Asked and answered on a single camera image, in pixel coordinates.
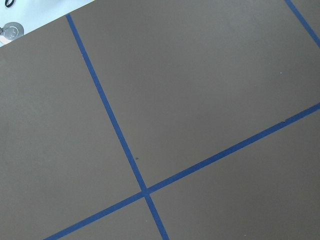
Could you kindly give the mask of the round metal tape measure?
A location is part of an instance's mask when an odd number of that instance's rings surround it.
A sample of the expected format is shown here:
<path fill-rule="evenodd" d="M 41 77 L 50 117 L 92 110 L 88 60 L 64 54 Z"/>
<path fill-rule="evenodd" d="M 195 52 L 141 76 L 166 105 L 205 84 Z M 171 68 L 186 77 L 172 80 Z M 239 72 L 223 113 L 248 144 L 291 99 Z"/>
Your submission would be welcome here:
<path fill-rule="evenodd" d="M 21 38 L 25 34 L 24 27 L 18 22 L 8 22 L 0 28 L 0 44 L 6 45 Z"/>

